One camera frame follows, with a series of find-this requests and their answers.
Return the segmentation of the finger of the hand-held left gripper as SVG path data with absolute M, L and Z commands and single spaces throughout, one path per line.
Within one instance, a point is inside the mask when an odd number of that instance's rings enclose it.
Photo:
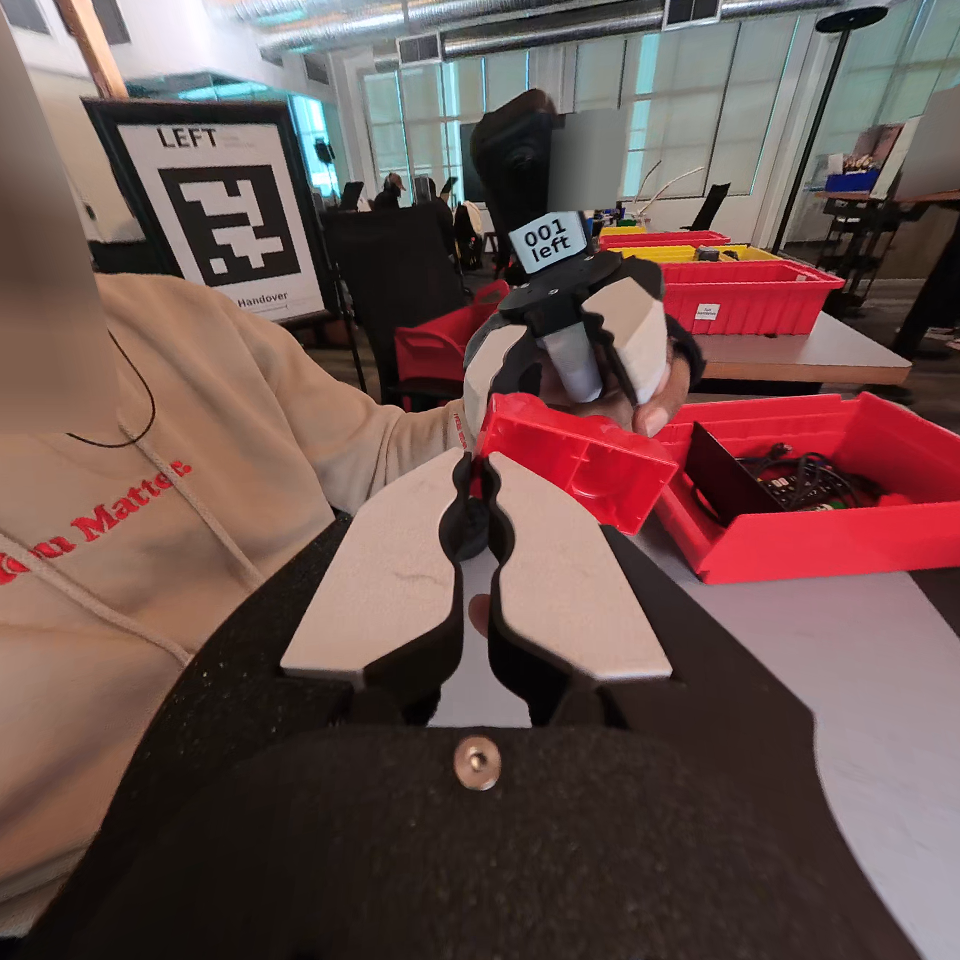
M 668 365 L 662 302 L 634 276 L 624 275 L 590 294 L 581 305 L 588 339 L 602 372 L 631 403 L 653 399 Z
M 541 399 L 546 361 L 527 326 L 494 315 L 470 339 L 464 362 L 463 425 L 474 453 L 491 397 L 521 393 Z

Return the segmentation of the red plastic bin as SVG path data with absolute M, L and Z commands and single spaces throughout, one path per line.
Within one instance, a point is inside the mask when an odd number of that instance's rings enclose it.
M 694 335 L 812 332 L 845 280 L 787 259 L 667 263 L 664 309 Z
M 697 505 L 686 474 L 695 423 L 734 457 L 783 442 L 888 495 L 878 506 L 752 513 L 723 527 Z M 959 437 L 900 405 L 870 393 L 689 404 L 656 438 L 678 470 L 654 512 L 706 584 L 958 567 Z

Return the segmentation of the black framed marker sign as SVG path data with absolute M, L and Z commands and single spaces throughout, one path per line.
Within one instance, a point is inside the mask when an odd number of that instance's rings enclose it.
M 80 101 L 166 273 L 277 324 L 338 312 L 286 102 Z

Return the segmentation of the black floor lamp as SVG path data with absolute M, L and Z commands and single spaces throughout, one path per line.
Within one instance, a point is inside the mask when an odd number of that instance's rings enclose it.
M 794 162 L 770 248 L 774 255 L 782 251 L 795 206 L 807 182 L 813 148 L 823 126 L 851 38 L 855 33 L 882 22 L 895 5 L 896 2 L 892 1 L 844 1 L 826 8 L 817 16 L 813 35 L 824 47 L 825 68 L 822 78 L 818 78 L 814 84 L 812 111 L 803 123 L 798 158 Z

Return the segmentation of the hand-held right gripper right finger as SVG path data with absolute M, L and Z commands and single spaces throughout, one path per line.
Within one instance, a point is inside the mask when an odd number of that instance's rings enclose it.
M 483 467 L 491 579 L 488 661 L 533 726 L 605 719 L 605 691 L 668 681 L 673 666 L 614 550 L 618 532 L 494 452 Z

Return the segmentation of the person's left forearm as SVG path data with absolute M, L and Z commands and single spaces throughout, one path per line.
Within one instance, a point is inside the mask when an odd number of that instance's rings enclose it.
M 233 318 L 336 510 L 354 514 L 435 457 L 474 449 L 476 430 L 462 399 L 418 413 L 379 404 L 332 377 L 286 330 L 238 311 Z

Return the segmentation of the long yellow plastic bin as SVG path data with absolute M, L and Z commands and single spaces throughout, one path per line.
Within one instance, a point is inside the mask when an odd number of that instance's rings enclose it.
M 659 265 L 691 262 L 762 262 L 782 258 L 768 250 L 747 244 L 622 246 L 613 250 L 624 258 L 638 258 Z

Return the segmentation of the grey desk with wooden edge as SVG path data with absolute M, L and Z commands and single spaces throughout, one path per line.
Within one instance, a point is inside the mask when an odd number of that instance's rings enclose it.
M 704 378 L 774 383 L 901 386 L 909 360 L 826 313 L 809 334 L 697 334 Z

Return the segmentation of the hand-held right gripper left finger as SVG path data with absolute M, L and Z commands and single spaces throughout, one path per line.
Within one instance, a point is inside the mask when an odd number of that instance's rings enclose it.
M 440 454 L 358 510 L 282 654 L 287 678 L 346 685 L 428 724 L 463 654 L 472 455 Z

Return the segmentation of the black high-back chair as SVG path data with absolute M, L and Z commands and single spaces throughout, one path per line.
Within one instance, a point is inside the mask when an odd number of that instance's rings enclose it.
M 319 216 L 323 237 L 377 368 L 380 402 L 403 405 L 395 332 L 465 307 L 462 277 L 428 204 Z

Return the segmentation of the silver air duct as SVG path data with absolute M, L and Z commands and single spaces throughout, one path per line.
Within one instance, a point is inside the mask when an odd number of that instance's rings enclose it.
M 661 27 L 664 2 L 364 2 L 261 30 L 268 58 L 438 36 L 444 59 Z

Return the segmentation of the person in beige hoodie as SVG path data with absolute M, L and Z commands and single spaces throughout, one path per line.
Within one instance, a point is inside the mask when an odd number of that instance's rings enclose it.
M 335 402 L 369 411 L 221 294 L 97 287 L 119 423 L 2 437 L 2 935 L 75 869 L 192 657 L 332 520 Z

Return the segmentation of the red toy brick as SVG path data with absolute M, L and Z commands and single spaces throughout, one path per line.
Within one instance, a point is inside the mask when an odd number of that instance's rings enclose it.
M 477 452 L 505 455 L 626 536 L 640 532 L 678 471 L 656 439 L 602 415 L 554 410 L 524 392 L 491 396 Z

